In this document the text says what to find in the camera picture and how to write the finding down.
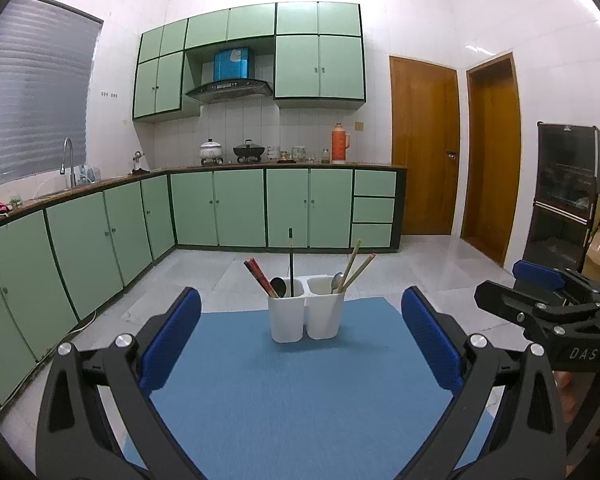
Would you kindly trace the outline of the right hand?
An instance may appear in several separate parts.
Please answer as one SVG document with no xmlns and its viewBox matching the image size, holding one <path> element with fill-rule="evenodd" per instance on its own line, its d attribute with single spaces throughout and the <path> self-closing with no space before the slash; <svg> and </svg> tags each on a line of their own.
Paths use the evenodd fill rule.
<svg viewBox="0 0 600 480">
<path fill-rule="evenodd" d="M 585 397 L 584 375 L 554 370 L 554 381 L 565 422 L 572 422 Z"/>
</svg>

